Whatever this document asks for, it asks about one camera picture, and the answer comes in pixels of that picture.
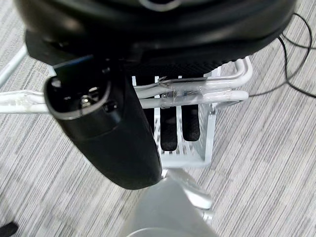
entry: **black cable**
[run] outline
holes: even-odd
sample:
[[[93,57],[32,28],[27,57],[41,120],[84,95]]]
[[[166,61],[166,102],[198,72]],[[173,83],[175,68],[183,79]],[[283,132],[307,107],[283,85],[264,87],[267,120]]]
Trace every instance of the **black cable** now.
[[[288,61],[288,60],[287,60],[287,51],[286,51],[285,43],[284,43],[284,41],[283,41],[280,37],[278,37],[277,39],[278,39],[278,40],[280,41],[280,43],[282,44],[283,51],[284,51],[284,57],[285,57],[285,65],[287,65],[287,61]],[[311,94],[311,93],[309,93],[309,92],[307,92],[307,91],[305,91],[305,90],[302,90],[301,88],[298,88],[297,86],[293,85],[293,84],[290,82],[289,77],[287,76],[287,66],[285,66],[285,73],[286,73],[286,77],[285,77],[286,83],[287,83],[290,87],[292,87],[293,89],[295,89],[295,90],[301,92],[301,93],[304,94],[304,95],[310,96],[310,97],[312,97],[312,98],[316,98],[316,95],[315,95],[315,94]]]
[[[297,90],[297,91],[299,91],[299,92],[301,92],[301,93],[303,93],[303,94],[306,94],[306,95],[311,96],[311,97],[314,96],[314,95],[312,95],[312,94],[310,94],[310,93],[308,93],[308,92],[306,92],[306,91],[304,91],[304,90],[302,90],[302,89],[300,89],[300,88],[294,86],[294,85],[290,82],[290,80],[291,80],[293,77],[295,77],[295,76],[300,72],[300,70],[302,69],[302,67],[303,67],[304,64],[306,63],[306,60],[307,60],[307,58],[308,58],[308,56],[309,56],[311,50],[314,49],[314,48],[312,47],[312,45],[313,45],[313,33],[312,33],[312,29],[311,29],[311,27],[309,26],[307,20],[306,20],[304,17],[302,17],[300,14],[298,14],[298,13],[294,13],[293,15],[296,15],[296,16],[298,16],[299,18],[301,18],[301,19],[304,21],[304,24],[307,26],[308,31],[309,31],[310,42],[309,42],[309,46],[306,46],[307,52],[306,52],[306,54],[305,54],[303,60],[301,61],[299,67],[295,70],[295,72],[294,72],[292,75],[288,76],[288,72],[287,72],[287,67],[288,67],[287,62],[288,62],[288,58],[287,58],[286,47],[285,47],[284,41],[283,41],[280,37],[278,37],[278,40],[279,40],[279,41],[281,42],[281,44],[282,44],[282,47],[283,47],[283,50],[284,50],[284,55],[285,55],[285,65],[284,65],[285,82],[283,82],[282,84],[280,84],[280,85],[278,85],[278,86],[276,86],[276,87],[274,87],[274,88],[272,88],[272,89],[270,89],[270,90],[268,90],[268,91],[265,91],[265,92],[262,92],[262,93],[258,93],[258,94],[253,94],[253,95],[250,95],[249,97],[256,97],[256,96],[261,96],[261,95],[269,94],[269,93],[271,93],[271,92],[273,92],[273,91],[275,91],[275,90],[281,88],[281,87],[284,86],[285,84],[288,84],[288,85],[291,86],[293,89],[295,89],[295,90]],[[288,40],[288,41],[289,41],[291,44],[293,44],[293,45],[295,45],[295,46],[297,46],[297,47],[303,47],[303,48],[305,48],[305,46],[300,45],[300,44],[297,44],[297,43],[295,43],[295,42],[293,42],[293,41],[291,41],[291,40]]]
[[[296,47],[305,48],[305,49],[308,49],[308,48],[309,48],[308,46],[305,46],[305,45],[302,45],[302,44],[299,44],[299,43],[296,43],[296,42],[292,41],[292,40],[289,39],[284,33],[282,33],[282,36],[283,36],[283,38],[285,38],[287,41],[289,41],[292,45],[295,45]]]

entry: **black padding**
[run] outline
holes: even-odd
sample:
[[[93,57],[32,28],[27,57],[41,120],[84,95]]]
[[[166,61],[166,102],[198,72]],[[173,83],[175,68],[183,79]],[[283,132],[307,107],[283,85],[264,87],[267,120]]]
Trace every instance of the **black padding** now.
[[[182,106],[181,110],[183,138],[189,142],[196,142],[200,137],[198,105]]]
[[[138,0],[14,1],[27,29],[56,54],[119,58],[129,75],[170,76],[207,73],[262,49],[285,29],[297,0],[191,0],[170,12]],[[27,41],[29,55],[56,63],[35,45]]]
[[[164,151],[174,151],[178,146],[177,108],[160,109],[160,144]]]
[[[10,222],[5,226],[0,227],[0,237],[9,237],[14,235],[18,230],[18,225],[14,222]]]
[[[137,85],[147,85],[147,84],[151,84],[151,83],[155,83],[155,77],[136,77],[136,84]],[[145,109],[144,113],[146,115],[147,121],[150,125],[150,127],[152,128],[152,132],[154,133],[155,131],[155,109]]]

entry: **metal bar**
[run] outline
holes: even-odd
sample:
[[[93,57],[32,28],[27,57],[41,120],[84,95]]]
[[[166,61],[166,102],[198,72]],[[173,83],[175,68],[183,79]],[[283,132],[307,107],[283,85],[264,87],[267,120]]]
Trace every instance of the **metal bar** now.
[[[173,82],[162,81],[155,87],[137,91],[139,99],[153,97],[155,95],[168,93],[171,91],[201,91],[201,90],[228,90],[240,87],[247,83],[253,74],[253,68],[248,57],[244,60],[246,72],[237,79],[208,79],[200,78],[202,81]]]
[[[22,60],[27,55],[27,48],[24,44],[11,61],[0,72],[0,87],[2,87],[14,73],[17,67],[21,64]]]

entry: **white rod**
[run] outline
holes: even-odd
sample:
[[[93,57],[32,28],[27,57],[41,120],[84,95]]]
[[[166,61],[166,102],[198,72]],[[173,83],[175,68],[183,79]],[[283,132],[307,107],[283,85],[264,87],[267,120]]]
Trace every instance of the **white rod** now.
[[[21,64],[22,60],[27,55],[27,48],[24,44],[11,61],[0,72],[0,87],[2,87],[14,73],[17,67]]]
[[[155,98],[140,99],[143,109],[163,108],[183,105],[211,104],[230,101],[242,101],[248,99],[248,93],[245,91],[223,91],[213,92],[204,95],[186,95],[176,98]]]
[[[212,81],[212,80],[229,80],[229,79],[237,79],[239,77],[241,77],[242,75],[245,74],[246,72],[246,62],[242,59],[238,59],[236,62],[235,62],[235,67],[236,67],[236,70],[237,72],[233,75],[230,75],[230,76],[219,76],[219,77],[212,77],[212,72],[210,73],[207,73],[204,75],[203,78],[191,78],[191,79],[186,79],[190,82],[193,82],[193,81]],[[179,80],[178,79],[169,79],[169,80],[166,80],[164,81],[166,84],[168,83],[177,83]],[[159,86],[159,83],[153,83],[153,84],[148,84],[148,85],[139,85],[139,86],[135,86],[135,90],[136,91],[141,91],[141,90],[146,90],[146,89],[150,89],[150,88],[154,88],[154,87],[157,87]]]
[[[216,79],[207,81],[175,82],[168,84],[161,82],[160,86],[137,91],[139,99],[153,97],[170,91],[203,91],[203,90],[229,90],[240,87],[247,83],[253,74],[253,68],[248,57],[245,58],[247,70],[245,74],[237,79]]]

